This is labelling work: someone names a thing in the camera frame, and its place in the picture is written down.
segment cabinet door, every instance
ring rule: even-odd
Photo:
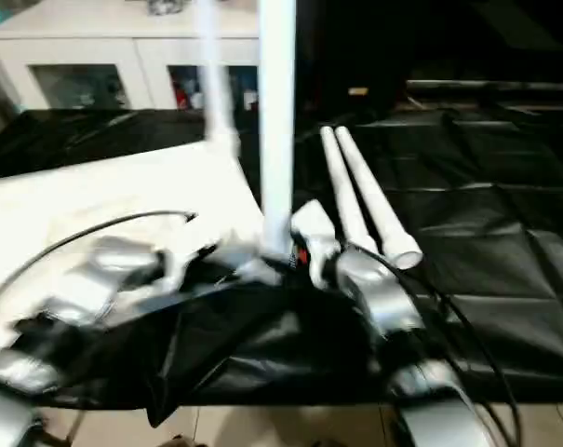
[[[153,107],[132,39],[0,40],[25,109]]]
[[[196,39],[137,39],[141,65],[157,109],[202,109],[197,67],[202,62]],[[220,40],[221,61],[229,67],[235,107],[258,105],[258,39]]]

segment tiled floor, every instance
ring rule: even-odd
[[[510,425],[510,412],[497,405]],[[563,447],[563,405],[522,405],[527,447]],[[75,412],[47,409],[49,431],[65,436]],[[331,438],[349,447],[395,447],[388,426],[391,409],[353,407],[201,407],[179,408],[152,429],[144,411],[89,412],[74,447],[156,447],[178,433],[209,447],[309,447]]]

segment white tabletop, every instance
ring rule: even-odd
[[[258,37],[256,0],[216,3],[219,37]],[[150,16],[144,0],[43,0],[1,23],[0,39],[192,38],[197,36],[194,9],[191,1],[178,14]]]

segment glass cabinet door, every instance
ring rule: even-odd
[[[129,109],[115,65],[33,65],[30,67],[52,109]]]
[[[228,67],[232,104],[236,111],[258,108],[257,68]],[[202,110],[203,89],[195,65],[168,65],[168,74],[176,106],[182,110]]]

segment black plastic sheet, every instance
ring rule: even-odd
[[[258,197],[252,118],[237,122],[240,161]],[[416,274],[455,297],[519,400],[563,401],[563,114],[424,111],[332,124],[339,123],[350,127],[419,241],[424,260]],[[320,124],[297,123],[294,208],[317,198],[340,229]],[[27,113],[0,135],[0,176],[159,149],[202,133],[200,120],[178,112]],[[208,275],[207,264],[197,268]],[[472,397],[504,399],[468,334],[455,319],[449,325],[462,367],[474,371],[465,382]],[[302,281],[234,286],[112,330],[88,379],[41,401],[147,408],[154,424],[186,404],[375,402],[385,399],[383,377],[369,355],[340,295]]]

